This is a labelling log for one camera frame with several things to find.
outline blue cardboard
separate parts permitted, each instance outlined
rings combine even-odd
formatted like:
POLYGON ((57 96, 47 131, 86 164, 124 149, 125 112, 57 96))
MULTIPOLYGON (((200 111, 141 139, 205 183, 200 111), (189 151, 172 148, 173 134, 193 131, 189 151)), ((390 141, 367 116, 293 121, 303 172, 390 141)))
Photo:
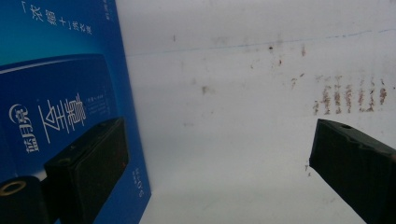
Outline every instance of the blue cardboard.
POLYGON ((138 223, 150 197, 114 0, 9 0, 0 20, 0 182, 123 117, 130 162, 95 223, 138 223))

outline screw hole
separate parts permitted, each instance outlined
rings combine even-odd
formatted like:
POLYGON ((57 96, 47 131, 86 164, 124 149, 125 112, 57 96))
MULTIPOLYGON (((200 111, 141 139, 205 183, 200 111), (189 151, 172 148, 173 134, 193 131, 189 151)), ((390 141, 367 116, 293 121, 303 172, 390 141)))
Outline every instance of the screw hole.
POLYGON ((346 124, 341 125, 341 127, 345 128, 345 129, 352 129, 352 127, 350 127, 349 125, 346 125, 346 124))

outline white surface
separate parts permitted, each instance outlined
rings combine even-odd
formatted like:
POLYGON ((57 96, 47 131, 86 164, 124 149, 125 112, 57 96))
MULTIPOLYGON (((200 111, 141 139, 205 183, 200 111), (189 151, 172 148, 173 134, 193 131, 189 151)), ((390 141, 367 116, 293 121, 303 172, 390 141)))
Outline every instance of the white surface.
POLYGON ((319 118, 396 147, 396 1, 117 4, 153 190, 142 224, 363 223, 307 161, 319 118))

